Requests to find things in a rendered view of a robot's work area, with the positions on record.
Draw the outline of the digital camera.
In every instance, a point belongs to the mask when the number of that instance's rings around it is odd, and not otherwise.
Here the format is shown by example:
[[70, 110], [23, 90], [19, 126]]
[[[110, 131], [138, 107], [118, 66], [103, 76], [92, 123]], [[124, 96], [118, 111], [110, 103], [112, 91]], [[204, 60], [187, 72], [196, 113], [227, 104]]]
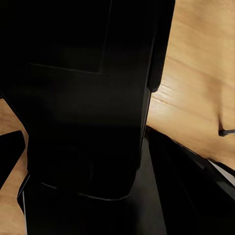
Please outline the digital camera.
[[30, 176], [58, 189], [58, 198], [129, 197], [174, 7], [175, 0], [0, 0], [0, 99], [29, 135]]

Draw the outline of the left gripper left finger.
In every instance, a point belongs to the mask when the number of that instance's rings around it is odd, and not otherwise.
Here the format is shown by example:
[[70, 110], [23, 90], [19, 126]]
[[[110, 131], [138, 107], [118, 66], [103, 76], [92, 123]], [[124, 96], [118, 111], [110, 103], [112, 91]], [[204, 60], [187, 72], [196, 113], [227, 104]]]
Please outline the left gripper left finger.
[[0, 136], [0, 189], [25, 150], [21, 130]]

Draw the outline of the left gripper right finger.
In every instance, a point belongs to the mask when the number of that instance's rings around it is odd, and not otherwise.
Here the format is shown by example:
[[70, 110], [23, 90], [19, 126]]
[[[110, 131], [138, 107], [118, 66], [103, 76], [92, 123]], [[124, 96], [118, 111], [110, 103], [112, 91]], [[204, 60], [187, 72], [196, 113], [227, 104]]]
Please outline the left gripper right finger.
[[148, 147], [167, 235], [235, 235], [235, 200], [172, 138], [150, 130]]

